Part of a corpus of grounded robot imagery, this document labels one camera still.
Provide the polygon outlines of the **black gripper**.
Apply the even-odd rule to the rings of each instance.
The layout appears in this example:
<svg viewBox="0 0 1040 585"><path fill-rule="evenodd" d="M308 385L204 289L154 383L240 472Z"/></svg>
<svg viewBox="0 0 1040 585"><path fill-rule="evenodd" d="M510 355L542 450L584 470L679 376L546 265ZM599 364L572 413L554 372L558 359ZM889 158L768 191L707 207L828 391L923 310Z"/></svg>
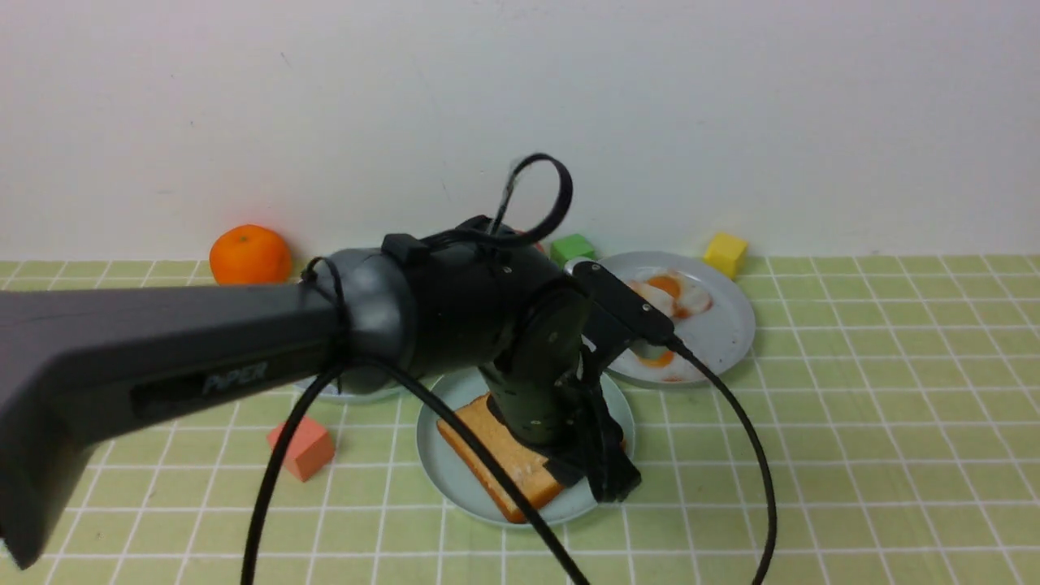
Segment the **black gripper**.
<svg viewBox="0 0 1040 585"><path fill-rule="evenodd" d="M591 352L508 352L479 373L490 414L554 482L557 495L587 481L596 502L622 502L642 482L626 452L628 434L609 412Z"/></svg>

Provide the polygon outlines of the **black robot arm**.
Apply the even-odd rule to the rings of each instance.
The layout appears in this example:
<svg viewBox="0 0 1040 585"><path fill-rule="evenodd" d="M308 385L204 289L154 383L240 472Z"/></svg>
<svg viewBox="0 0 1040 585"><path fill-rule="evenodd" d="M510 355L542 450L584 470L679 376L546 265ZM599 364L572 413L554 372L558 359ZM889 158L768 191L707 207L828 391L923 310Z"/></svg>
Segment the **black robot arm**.
<svg viewBox="0 0 1040 585"><path fill-rule="evenodd" d="M642 478L600 389L639 300L597 266L565 273L487 217L342 249L297 283L2 292L2 541L26 570L94 449L305 378L367 395L476 368L492 422L621 502Z"/></svg>

